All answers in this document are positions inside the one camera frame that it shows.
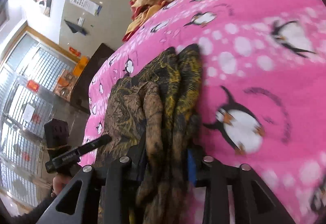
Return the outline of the person's left hand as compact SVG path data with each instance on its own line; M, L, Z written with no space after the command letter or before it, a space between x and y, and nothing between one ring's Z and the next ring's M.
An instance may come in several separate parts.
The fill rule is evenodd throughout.
M54 198L58 196L59 193L61 193L62 189L70 182L72 177L66 176L63 174L56 174L56 176L53 178L53 190L51 192L51 196Z

